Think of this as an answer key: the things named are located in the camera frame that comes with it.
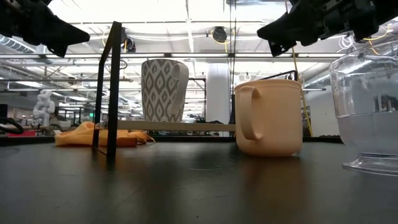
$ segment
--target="white robot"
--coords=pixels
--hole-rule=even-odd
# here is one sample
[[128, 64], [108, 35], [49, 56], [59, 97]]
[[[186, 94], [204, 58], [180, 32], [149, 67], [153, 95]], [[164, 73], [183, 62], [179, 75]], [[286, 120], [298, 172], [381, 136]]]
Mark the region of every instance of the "white robot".
[[55, 111], [55, 103], [50, 100], [51, 95], [52, 92], [48, 90], [42, 90], [40, 94], [37, 95], [37, 103], [33, 109], [34, 120], [32, 125], [38, 125], [39, 118], [42, 118], [42, 126], [48, 126], [50, 124], [50, 113], [54, 113]]

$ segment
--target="red object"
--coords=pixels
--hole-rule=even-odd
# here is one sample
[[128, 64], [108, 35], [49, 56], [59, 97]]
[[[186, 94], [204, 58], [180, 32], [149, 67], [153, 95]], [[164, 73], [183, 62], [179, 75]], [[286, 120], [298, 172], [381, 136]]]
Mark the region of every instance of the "red object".
[[8, 133], [8, 137], [34, 137], [36, 136], [36, 131], [24, 131], [22, 134], [11, 134]]

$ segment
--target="water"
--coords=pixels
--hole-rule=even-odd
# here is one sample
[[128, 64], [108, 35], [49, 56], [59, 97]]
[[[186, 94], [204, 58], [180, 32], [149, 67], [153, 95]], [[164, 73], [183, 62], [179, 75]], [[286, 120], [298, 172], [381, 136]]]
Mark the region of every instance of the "water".
[[398, 111], [341, 116], [343, 142], [360, 152], [398, 154]]

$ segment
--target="white column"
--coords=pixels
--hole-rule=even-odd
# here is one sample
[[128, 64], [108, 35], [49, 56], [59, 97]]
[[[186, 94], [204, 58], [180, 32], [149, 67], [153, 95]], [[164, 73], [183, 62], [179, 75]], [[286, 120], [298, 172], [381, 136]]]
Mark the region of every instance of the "white column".
[[227, 63], [211, 63], [206, 78], [206, 122], [220, 121], [228, 124], [231, 80]]

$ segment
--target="mug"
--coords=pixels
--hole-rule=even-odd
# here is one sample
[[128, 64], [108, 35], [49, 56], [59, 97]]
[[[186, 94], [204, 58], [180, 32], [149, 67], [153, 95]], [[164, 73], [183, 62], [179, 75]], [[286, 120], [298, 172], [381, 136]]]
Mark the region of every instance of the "mug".
[[291, 156], [301, 150], [301, 84], [258, 80], [235, 87], [236, 143], [253, 156]]
[[141, 94], [144, 119], [157, 122], [182, 122], [188, 67], [178, 61], [145, 61], [141, 71]]

